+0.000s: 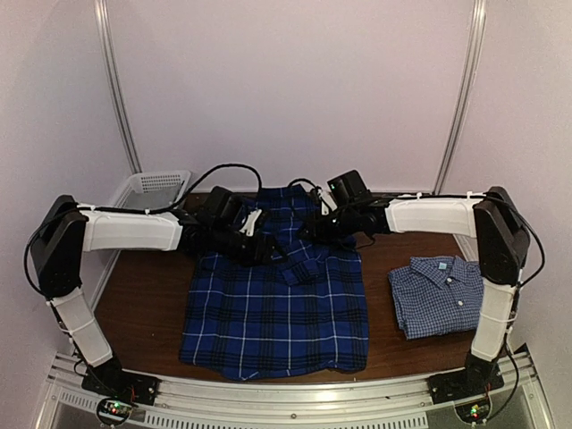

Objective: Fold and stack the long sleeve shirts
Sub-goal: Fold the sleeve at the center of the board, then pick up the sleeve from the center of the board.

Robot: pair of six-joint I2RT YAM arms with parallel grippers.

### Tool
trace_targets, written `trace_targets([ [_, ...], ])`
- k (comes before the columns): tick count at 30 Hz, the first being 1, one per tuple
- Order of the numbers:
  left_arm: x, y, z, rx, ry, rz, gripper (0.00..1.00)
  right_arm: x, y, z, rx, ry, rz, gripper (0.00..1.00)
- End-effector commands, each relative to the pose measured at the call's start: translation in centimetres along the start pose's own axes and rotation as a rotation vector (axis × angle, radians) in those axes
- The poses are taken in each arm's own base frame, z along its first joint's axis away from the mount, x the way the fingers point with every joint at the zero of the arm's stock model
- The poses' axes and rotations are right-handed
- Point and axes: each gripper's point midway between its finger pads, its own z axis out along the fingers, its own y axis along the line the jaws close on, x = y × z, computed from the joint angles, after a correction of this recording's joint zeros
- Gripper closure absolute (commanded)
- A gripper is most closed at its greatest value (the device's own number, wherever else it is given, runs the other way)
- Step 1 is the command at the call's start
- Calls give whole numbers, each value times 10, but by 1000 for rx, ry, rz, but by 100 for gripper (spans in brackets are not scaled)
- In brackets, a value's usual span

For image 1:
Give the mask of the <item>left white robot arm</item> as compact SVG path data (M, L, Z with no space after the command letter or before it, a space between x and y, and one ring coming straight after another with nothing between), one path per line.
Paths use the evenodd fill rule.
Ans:
M23 255L30 286L55 314L87 367L87 378L110 397L129 379L82 291L84 254L97 250L214 251L246 267L286 261L278 240L263 232L267 212L249 208L233 192L215 187L192 211L180 202L155 209L82 205L61 195L31 234Z

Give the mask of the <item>dark blue plaid shirt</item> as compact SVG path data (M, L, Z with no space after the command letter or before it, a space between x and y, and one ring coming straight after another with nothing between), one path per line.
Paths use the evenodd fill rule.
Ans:
M287 260L245 267L215 252L201 257L179 360L234 381L365 369L369 323L354 239L334 247L299 238L317 210L301 185L262 189L251 207L268 213L262 231Z

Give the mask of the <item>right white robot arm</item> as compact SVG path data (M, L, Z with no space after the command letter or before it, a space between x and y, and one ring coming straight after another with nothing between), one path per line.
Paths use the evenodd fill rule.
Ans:
M484 193L432 196L376 196L355 171L312 190L320 206L303 216L298 236L315 243L334 244L362 232L377 234L431 232L461 235L477 243L484 301L465 366L442 382L458 382L466 394L477 394L492 381L494 367L506 346L516 316L522 271L532 241L538 241L528 221L503 187Z

